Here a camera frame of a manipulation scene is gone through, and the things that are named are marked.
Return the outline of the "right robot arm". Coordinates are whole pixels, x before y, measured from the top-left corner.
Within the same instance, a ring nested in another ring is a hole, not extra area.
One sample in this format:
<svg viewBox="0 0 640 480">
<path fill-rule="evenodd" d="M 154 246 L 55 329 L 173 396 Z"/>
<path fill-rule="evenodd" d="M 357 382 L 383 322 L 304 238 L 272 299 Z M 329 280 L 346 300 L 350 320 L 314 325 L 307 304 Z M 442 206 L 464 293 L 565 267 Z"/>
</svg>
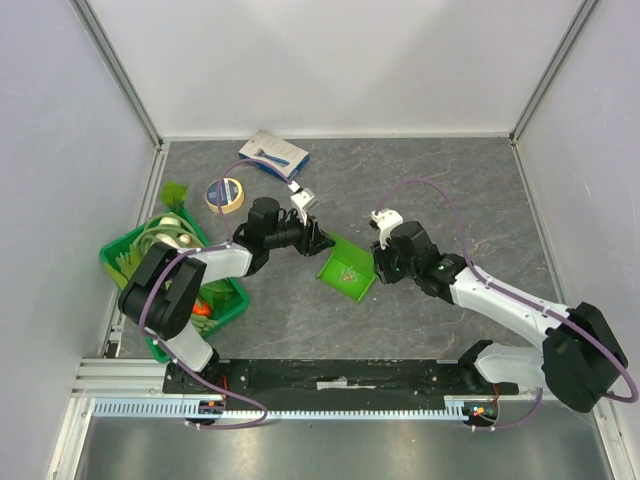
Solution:
<svg viewBox="0 0 640 480">
<path fill-rule="evenodd" d="M 417 221 L 393 210 L 372 213 L 378 239 L 371 246 L 374 271 L 385 284 L 412 280 L 420 290 L 479 313 L 527 341 L 525 347 L 480 341 L 460 359 L 458 381 L 467 392 L 491 384 L 549 390 L 565 406 L 590 412 L 624 379 L 626 402 L 639 398 L 628 361 L 602 312 L 582 302 L 571 308 L 501 282 L 457 254 L 444 254 Z"/>
</svg>

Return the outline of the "green paper box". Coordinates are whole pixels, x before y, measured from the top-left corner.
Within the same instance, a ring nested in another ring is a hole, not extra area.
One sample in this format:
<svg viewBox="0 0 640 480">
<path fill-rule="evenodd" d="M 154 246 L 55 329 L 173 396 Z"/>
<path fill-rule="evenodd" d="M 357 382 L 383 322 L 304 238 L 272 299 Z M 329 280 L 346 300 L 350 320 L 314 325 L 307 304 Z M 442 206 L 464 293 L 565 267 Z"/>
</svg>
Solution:
<svg viewBox="0 0 640 480">
<path fill-rule="evenodd" d="M 317 279 L 361 303 L 377 279 L 373 256 L 336 233 L 330 236 L 335 244 Z"/>
</svg>

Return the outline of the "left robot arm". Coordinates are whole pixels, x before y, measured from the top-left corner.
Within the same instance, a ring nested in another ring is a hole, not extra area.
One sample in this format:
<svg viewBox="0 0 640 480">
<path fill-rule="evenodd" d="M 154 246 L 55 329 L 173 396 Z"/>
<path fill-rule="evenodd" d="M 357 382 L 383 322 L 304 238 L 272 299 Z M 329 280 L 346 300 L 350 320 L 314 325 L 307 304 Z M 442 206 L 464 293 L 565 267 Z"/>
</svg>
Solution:
<svg viewBox="0 0 640 480">
<path fill-rule="evenodd" d="M 118 308 L 181 363 L 185 382 L 208 393 L 219 382 L 218 356 L 190 317 L 201 286 L 257 273 L 275 249 L 293 247 L 305 257 L 335 245 L 309 209 L 315 197 L 303 189 L 290 197 L 292 208 L 281 208 L 270 197 L 255 200 L 247 220 L 224 244 L 176 249 L 154 244 L 122 290 Z"/>
</svg>

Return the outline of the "small clear zip bag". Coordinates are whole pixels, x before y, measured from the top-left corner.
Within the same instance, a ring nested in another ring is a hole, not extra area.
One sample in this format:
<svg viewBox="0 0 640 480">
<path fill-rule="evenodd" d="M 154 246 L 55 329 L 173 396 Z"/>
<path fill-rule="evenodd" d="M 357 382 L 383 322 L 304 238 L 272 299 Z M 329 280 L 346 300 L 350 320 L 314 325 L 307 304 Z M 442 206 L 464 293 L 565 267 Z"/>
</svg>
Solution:
<svg viewBox="0 0 640 480">
<path fill-rule="evenodd" d="M 342 284 L 351 284 L 356 282 L 357 279 L 358 279 L 357 272 L 352 267 L 344 268 L 341 271 L 341 274 L 339 277 L 339 281 Z"/>
</svg>

